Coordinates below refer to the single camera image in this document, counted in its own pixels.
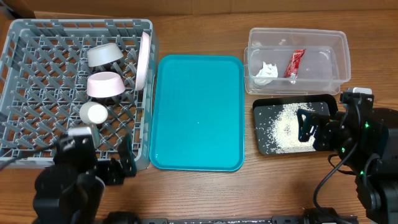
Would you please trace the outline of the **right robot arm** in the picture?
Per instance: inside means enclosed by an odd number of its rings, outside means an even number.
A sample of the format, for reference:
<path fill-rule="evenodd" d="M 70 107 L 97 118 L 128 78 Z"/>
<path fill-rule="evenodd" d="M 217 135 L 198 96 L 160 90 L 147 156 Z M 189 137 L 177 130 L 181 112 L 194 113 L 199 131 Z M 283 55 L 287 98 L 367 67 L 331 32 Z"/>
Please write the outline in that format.
<path fill-rule="evenodd" d="M 373 107 L 368 88 L 350 88 L 340 102 L 344 112 L 297 111 L 299 141 L 313 137 L 315 150 L 335 152 L 341 159 L 319 186 L 346 165 L 356 177 L 366 216 L 375 223 L 397 223 L 397 111 Z"/>

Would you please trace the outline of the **large white plate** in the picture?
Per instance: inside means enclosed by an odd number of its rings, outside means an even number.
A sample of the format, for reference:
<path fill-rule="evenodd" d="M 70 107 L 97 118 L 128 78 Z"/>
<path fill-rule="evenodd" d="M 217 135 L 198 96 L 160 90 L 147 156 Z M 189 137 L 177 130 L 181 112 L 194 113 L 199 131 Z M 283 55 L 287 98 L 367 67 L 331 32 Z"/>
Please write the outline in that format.
<path fill-rule="evenodd" d="M 137 61 L 136 86 L 135 90 L 143 90 L 146 85 L 147 71 L 150 56 L 150 36 L 143 32 Z"/>

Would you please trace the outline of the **red snack wrapper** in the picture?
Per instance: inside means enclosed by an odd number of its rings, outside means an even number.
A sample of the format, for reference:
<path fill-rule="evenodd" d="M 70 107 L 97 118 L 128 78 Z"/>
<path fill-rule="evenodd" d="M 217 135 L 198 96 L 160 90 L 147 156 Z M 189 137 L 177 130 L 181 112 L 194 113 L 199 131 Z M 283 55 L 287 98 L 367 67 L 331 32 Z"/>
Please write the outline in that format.
<path fill-rule="evenodd" d="M 294 50 L 292 57 L 290 58 L 288 66 L 285 70 L 284 78 L 290 78 L 291 84 L 295 84 L 296 82 L 295 79 L 297 78 L 299 65 L 305 51 L 306 49 Z"/>

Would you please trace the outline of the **white tissue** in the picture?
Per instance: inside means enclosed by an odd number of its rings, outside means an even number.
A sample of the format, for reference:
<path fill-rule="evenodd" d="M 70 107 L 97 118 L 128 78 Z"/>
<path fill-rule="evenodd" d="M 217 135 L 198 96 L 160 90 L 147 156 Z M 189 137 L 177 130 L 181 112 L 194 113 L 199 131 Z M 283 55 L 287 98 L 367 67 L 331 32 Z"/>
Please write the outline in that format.
<path fill-rule="evenodd" d="M 254 83 L 256 85 L 264 86 L 272 81 L 273 78 L 279 76 L 276 64 L 262 63 L 262 68 L 255 76 Z"/>

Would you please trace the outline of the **cooked white rice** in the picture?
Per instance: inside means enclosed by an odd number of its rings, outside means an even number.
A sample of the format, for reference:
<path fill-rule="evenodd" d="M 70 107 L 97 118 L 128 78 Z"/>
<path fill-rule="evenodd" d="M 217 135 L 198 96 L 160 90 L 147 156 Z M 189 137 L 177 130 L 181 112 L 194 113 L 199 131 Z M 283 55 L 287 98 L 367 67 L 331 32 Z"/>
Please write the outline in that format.
<path fill-rule="evenodd" d="M 257 148 L 263 155 L 313 152 L 314 138 L 299 141 L 297 110 L 315 111 L 315 103 L 257 106 L 253 109 Z"/>

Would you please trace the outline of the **white small cup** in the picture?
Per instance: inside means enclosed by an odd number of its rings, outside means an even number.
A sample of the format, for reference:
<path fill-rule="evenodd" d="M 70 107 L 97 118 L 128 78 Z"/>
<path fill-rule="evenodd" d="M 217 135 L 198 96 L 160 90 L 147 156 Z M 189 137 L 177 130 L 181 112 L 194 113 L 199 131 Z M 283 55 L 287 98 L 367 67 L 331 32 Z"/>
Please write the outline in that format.
<path fill-rule="evenodd" d="M 108 118 L 108 111 L 103 105 L 90 101 L 81 106 L 79 116 L 85 124 L 102 124 Z"/>

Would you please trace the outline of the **pink shallow bowl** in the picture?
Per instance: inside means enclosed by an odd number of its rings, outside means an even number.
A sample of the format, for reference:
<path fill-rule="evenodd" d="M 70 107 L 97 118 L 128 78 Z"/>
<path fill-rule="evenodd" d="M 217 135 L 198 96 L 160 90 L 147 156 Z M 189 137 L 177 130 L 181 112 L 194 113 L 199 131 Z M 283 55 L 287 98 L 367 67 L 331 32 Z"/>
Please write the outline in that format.
<path fill-rule="evenodd" d="M 93 98 L 109 98 L 124 93 L 126 87 L 118 73 L 98 72 L 87 79 L 87 94 Z"/>

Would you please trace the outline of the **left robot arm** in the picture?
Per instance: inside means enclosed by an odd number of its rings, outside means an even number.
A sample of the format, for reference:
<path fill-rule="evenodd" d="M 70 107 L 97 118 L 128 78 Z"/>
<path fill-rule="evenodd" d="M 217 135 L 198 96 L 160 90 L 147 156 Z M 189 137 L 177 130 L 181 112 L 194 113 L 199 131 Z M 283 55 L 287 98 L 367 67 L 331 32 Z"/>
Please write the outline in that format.
<path fill-rule="evenodd" d="M 56 142 L 54 164 L 35 180 L 35 223 L 94 223 L 107 185 L 122 185 L 137 167 L 132 139 L 126 134 L 117 148 L 119 159 L 99 161 L 96 126 L 70 128 Z"/>

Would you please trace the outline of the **grey-green bowl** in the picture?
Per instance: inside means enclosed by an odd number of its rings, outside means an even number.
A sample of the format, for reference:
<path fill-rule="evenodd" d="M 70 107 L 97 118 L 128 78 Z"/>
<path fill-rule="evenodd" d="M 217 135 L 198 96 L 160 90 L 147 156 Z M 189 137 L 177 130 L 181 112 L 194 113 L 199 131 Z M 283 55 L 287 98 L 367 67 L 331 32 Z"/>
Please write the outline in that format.
<path fill-rule="evenodd" d="M 87 51 L 88 66 L 98 67 L 117 61 L 123 56 L 123 53 L 115 43 L 99 45 Z"/>

